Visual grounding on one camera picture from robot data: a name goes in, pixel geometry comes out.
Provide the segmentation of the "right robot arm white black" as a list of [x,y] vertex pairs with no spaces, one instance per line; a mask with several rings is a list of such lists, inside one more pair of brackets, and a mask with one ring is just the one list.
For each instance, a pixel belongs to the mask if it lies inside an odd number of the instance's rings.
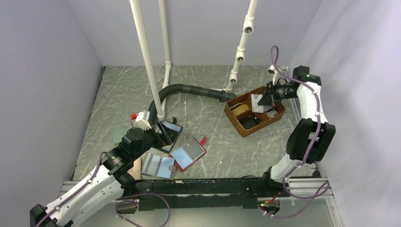
[[320,162],[334,135],[336,128],[324,115],[321,101],[321,79],[310,74],[307,66],[293,70],[290,83],[267,83],[266,91],[258,100],[261,106],[278,106],[284,99],[297,98],[300,104],[300,121],[290,134],[285,156],[270,169],[270,178],[261,182],[261,192],[272,196],[298,167]]

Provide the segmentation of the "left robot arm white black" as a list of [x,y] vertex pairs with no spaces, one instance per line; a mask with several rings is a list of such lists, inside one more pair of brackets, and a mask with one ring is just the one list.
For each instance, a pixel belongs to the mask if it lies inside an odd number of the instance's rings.
[[29,212],[32,227],[78,227],[100,208],[120,197],[131,198],[136,192],[135,178],[128,173],[134,161],[145,152],[173,145],[182,131],[176,119],[157,123],[158,130],[133,127],[120,143],[102,152],[95,168],[69,191]]

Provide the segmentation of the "red card holder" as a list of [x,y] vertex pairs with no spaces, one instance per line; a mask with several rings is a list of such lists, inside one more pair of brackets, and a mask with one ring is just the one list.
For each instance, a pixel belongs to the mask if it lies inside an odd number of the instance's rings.
[[196,138],[191,138],[180,148],[169,154],[168,157],[174,159],[174,165],[180,172],[184,172],[205,154],[207,154],[207,150],[203,146],[206,141],[206,136],[204,136],[200,141],[198,141]]

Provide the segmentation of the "white silver credit card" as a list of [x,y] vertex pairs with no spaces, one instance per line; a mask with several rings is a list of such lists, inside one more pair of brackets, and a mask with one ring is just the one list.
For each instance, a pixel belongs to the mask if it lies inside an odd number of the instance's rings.
[[253,113],[261,114],[264,112],[264,106],[258,104],[258,102],[262,99],[262,97],[263,94],[251,94],[251,106]]

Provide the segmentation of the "black VIP credit card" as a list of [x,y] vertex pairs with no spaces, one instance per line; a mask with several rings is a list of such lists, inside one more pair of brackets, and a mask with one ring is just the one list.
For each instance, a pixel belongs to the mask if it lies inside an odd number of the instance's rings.
[[205,153],[203,147],[194,138],[185,143],[183,149],[192,160],[198,159]]

